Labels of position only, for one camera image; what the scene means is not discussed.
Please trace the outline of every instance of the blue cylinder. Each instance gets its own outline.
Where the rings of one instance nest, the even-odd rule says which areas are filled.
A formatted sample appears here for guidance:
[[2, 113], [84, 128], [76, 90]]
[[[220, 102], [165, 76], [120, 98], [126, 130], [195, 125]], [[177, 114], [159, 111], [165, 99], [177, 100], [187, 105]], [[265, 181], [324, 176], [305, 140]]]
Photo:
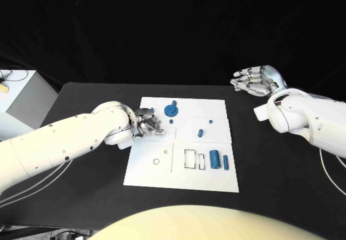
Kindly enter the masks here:
[[211, 150], [208, 151], [208, 157], [210, 157], [210, 168], [211, 169], [218, 169], [220, 166], [220, 158], [218, 158], [218, 151]]
[[198, 131], [197, 131], [197, 137], [201, 138], [201, 136], [203, 136], [203, 129], [198, 129]]
[[227, 158], [227, 155], [223, 155], [223, 169], [224, 170], [229, 169], [229, 158]]

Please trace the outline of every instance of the floor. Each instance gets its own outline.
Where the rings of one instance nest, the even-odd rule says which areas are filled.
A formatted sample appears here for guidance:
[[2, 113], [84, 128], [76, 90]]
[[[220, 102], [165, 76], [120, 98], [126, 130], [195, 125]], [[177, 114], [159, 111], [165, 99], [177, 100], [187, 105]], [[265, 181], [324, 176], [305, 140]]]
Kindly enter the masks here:
[[[21, 229], [24, 228], [22, 226], [11, 226], [7, 231], [9, 230], [15, 230], [15, 229]], [[58, 234], [60, 232], [63, 231], [74, 231], [80, 234], [84, 234], [84, 235], [94, 235], [97, 231], [94, 230], [79, 230], [79, 229], [58, 229], [58, 230], [54, 230], [54, 231], [50, 231], [50, 232], [45, 232], [45, 233], [41, 233], [41, 234], [37, 234], [37, 235], [32, 235], [32, 236], [27, 236], [27, 237], [22, 237], [22, 238], [17, 238], [17, 240], [50, 240], [50, 238]], [[67, 236], [67, 232], [61, 233], [60, 235], [57, 235], [54, 237], [54, 240], [66, 240], [66, 236]]]

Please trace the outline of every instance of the white cable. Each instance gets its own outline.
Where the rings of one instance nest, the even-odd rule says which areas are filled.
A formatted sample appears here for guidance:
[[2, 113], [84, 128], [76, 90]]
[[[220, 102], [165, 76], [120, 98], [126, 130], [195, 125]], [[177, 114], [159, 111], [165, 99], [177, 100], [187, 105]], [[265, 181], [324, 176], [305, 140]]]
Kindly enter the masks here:
[[318, 149], [318, 155], [319, 155], [319, 162], [321, 162], [321, 166], [322, 166], [322, 169], [324, 169], [325, 176], [327, 176], [329, 182], [332, 183], [332, 185], [335, 186], [335, 188], [338, 189], [338, 191], [342, 193], [342, 195], [346, 195], [344, 191], [338, 188], [337, 184], [331, 180], [329, 175], [327, 173], [327, 170], [325, 170], [325, 167], [324, 167], [324, 162], [322, 162], [322, 150], [321, 149]]
[[9, 201], [9, 202], [7, 202], [5, 204], [2, 204], [2, 205], [0, 206], [0, 208], [4, 207], [4, 206], [7, 206], [8, 204], [12, 204], [12, 203], [17, 202], [18, 200], [21, 200], [21, 199], [30, 197], [30, 196], [31, 196], [32, 194], [35, 194], [40, 190], [43, 190], [43, 189], [44, 189], [44, 188], [45, 188], [45, 187], [54, 182], [54, 180], [58, 178], [58, 176], [63, 174], [63, 172], [66, 171], [66, 169], [67, 169], [67, 167], [69, 167], [71, 161], [73, 161], [73, 160], [69, 161], [69, 163], [67, 163], [64, 169], [61, 170], [61, 172], [58, 173], [58, 175], [56, 176], [56, 178], [48, 182], [48, 184], [45, 184], [45, 185], [44, 185], [37, 191], [34, 191], [34, 192], [30, 193], [28, 195], [22, 196], [22, 197], [18, 198], [17, 200]]
[[338, 157], [338, 156], [335, 156], [335, 158], [337, 158], [337, 160], [338, 160], [340, 164], [342, 165], [342, 167], [346, 168], [346, 164], [344, 164], [344, 162], [341, 161], [340, 157]]
[[31, 190], [56, 173], [56, 171], [61, 168], [61, 166], [63, 166], [63, 164], [51, 171], [51, 173], [30, 188], [27, 188], [25, 190], [22, 190], [17, 194], [14, 194], [14, 195], [8, 196], [5, 199], [2, 199], [0, 201], [0, 204], [2, 202], [5, 202], [7, 200], [9, 200], [11, 198], [14, 198], [17, 195], [20, 195], [20, 194], [25, 193], [28, 190]]

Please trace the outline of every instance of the blue gear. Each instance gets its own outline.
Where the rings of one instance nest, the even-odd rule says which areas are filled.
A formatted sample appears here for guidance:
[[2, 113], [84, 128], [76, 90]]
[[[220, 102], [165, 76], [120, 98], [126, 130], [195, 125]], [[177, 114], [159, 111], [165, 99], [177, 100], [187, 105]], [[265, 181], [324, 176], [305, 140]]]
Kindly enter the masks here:
[[177, 102], [172, 101], [171, 105], [167, 105], [164, 108], [164, 114], [168, 117], [174, 117], [178, 114]]

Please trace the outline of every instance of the robotic hand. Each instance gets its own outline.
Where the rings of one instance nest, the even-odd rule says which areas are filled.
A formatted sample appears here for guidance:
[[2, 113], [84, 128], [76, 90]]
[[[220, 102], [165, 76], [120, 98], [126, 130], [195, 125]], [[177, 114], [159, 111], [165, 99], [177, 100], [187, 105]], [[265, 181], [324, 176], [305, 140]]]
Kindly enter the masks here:
[[279, 133], [301, 135], [311, 145], [346, 158], [346, 104], [331, 98], [288, 88], [278, 70], [256, 66], [233, 73], [234, 91], [267, 96], [253, 109], [259, 121], [269, 120]]
[[162, 135], [149, 109], [132, 111], [116, 101], [102, 103], [90, 114], [71, 116], [27, 134], [0, 142], [0, 193], [14, 184], [86, 154], [103, 141], [119, 149], [138, 135]]

